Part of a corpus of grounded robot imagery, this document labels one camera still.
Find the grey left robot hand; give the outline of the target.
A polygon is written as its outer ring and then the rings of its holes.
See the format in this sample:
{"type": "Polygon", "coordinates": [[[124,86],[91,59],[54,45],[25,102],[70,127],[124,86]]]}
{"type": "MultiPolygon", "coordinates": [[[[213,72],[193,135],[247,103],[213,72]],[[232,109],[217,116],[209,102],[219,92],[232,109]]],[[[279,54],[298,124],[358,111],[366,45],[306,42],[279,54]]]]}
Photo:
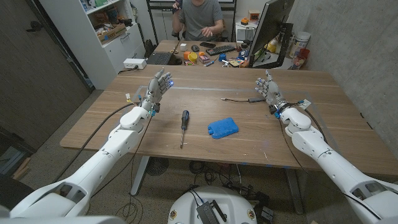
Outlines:
{"type": "Polygon", "coordinates": [[[151,116],[160,110],[162,95],[174,85],[172,74],[165,73],[164,68],[159,70],[150,80],[147,91],[141,101],[141,108],[149,112],[151,116]]]}

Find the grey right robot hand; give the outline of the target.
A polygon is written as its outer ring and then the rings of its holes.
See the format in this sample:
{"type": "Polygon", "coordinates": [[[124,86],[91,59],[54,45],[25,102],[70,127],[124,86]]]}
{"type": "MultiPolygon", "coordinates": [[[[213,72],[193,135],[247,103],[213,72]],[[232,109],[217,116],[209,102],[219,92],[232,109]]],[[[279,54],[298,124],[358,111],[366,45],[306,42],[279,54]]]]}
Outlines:
{"type": "Polygon", "coordinates": [[[255,90],[260,93],[269,105],[270,113],[281,113],[289,107],[289,102],[280,92],[269,70],[265,71],[265,78],[258,78],[255,83],[255,90]]]}

